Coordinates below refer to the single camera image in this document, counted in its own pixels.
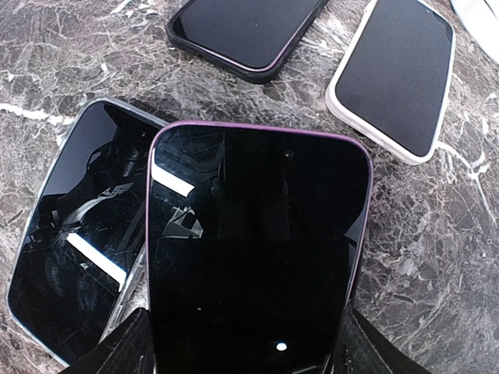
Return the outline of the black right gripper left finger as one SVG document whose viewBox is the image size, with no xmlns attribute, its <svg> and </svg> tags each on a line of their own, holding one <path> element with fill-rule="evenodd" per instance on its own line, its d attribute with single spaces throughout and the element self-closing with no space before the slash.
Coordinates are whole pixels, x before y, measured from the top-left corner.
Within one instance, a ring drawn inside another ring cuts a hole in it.
<svg viewBox="0 0 499 374">
<path fill-rule="evenodd" d="M 61 374 L 151 374 L 154 349 L 150 313 L 135 309 L 98 346 Z"/>
</svg>

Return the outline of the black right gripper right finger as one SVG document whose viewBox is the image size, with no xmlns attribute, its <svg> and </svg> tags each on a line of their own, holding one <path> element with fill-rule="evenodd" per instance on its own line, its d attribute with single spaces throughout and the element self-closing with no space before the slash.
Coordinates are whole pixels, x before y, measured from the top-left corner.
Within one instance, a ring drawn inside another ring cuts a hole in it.
<svg viewBox="0 0 499 374">
<path fill-rule="evenodd" d="M 399 351 L 360 311 L 348 305 L 342 317 L 330 373 L 430 372 Z"/>
</svg>

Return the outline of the black phone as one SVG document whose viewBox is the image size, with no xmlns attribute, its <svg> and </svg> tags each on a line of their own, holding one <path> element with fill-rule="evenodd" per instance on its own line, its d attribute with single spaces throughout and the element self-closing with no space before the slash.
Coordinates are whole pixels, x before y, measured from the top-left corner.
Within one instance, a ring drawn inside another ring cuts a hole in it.
<svg viewBox="0 0 499 374">
<path fill-rule="evenodd" d="M 6 305 L 16 324 L 63 365 L 113 330 L 143 273 L 147 163 L 164 126 L 115 98 L 89 101 L 38 193 Z"/>
</svg>

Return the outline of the white phone dark screen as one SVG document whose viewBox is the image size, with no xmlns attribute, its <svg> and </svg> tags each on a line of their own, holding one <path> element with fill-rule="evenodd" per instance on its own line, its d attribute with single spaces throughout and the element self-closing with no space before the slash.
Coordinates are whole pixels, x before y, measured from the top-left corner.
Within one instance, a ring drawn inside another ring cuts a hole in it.
<svg viewBox="0 0 499 374">
<path fill-rule="evenodd" d="M 455 33 L 421 1 L 372 1 L 325 92 L 338 119 L 417 165 L 434 154 L 451 86 Z"/>
</svg>

